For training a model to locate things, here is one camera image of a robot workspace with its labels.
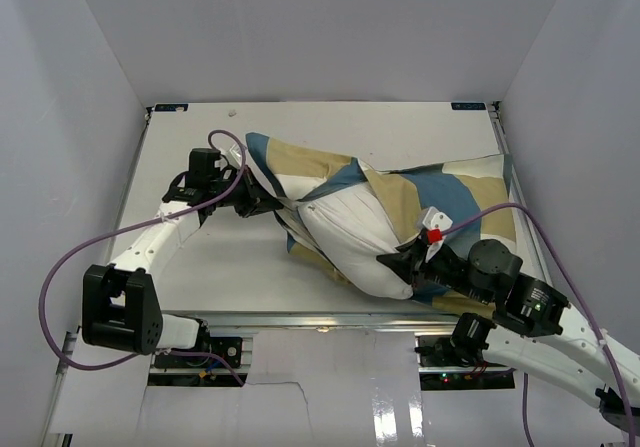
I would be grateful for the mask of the blue tan white pillowcase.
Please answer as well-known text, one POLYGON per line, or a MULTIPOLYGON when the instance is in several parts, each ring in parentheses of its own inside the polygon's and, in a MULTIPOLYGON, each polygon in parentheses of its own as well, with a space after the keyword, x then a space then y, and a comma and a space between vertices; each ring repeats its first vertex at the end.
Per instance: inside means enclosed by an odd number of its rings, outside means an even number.
MULTIPOLYGON (((423 209, 435 207, 449 216, 453 224, 462 223, 485 209, 509 200, 511 159, 507 155, 381 171, 356 157, 287 144, 260 133, 247 134, 245 142, 249 155, 278 200, 281 191, 275 179, 278 174, 330 178, 347 166, 357 166, 361 172, 373 170, 379 174, 400 175, 416 186, 423 209)), ((488 316, 493 311, 492 307, 454 291, 436 297, 413 296, 406 300, 457 315, 469 311, 488 316)))

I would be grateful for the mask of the white pillow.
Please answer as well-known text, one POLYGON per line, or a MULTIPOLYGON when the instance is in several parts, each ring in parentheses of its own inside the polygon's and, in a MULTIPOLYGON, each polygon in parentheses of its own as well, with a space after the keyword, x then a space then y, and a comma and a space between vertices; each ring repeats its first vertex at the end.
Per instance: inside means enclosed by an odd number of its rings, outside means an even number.
POLYGON ((414 296, 408 281, 378 261, 418 233, 423 207, 414 184, 357 166, 330 178, 278 174, 275 179, 285 204, 276 218, 287 232, 289 254, 368 295, 414 296))

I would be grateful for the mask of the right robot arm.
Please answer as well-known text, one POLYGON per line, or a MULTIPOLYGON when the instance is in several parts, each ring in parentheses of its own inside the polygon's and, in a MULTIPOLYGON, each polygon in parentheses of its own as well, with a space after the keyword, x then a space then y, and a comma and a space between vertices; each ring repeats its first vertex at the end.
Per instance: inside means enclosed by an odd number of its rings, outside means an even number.
POLYGON ((493 305, 488 316, 462 313, 449 339, 428 353, 514 368, 580 398, 629 435, 639 432, 638 354, 594 332, 563 294, 522 273, 521 259, 501 242, 480 240, 460 257, 417 239, 377 260, 415 292, 444 287, 493 305))

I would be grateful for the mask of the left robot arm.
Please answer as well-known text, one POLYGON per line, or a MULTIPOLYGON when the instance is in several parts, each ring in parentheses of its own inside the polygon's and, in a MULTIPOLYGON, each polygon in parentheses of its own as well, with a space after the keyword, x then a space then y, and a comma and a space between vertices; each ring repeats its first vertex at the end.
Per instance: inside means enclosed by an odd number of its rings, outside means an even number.
POLYGON ((199 319, 163 313, 155 289, 171 259, 218 208, 247 218, 281 209, 248 167, 219 165, 222 153, 195 148, 188 169, 169 185, 153 224, 106 265, 83 277, 81 334, 85 343, 139 355, 176 349, 188 365, 211 354, 199 319))

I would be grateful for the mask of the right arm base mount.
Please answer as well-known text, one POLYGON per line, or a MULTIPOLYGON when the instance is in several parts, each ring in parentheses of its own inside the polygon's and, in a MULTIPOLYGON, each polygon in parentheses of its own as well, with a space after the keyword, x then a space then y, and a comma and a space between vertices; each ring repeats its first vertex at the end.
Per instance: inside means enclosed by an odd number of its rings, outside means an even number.
POLYGON ((510 390, 513 368, 490 362, 486 351, 493 321, 465 313, 447 335, 419 335, 414 352, 423 392, 510 390))

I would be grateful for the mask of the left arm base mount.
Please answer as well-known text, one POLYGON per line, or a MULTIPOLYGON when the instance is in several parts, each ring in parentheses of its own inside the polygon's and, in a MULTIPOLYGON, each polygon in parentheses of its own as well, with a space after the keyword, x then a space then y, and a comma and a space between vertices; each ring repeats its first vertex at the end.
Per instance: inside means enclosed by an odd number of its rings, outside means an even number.
POLYGON ((247 379, 245 339, 212 335, 201 324, 191 348, 169 347, 151 362, 148 385, 154 387, 239 388, 247 379))

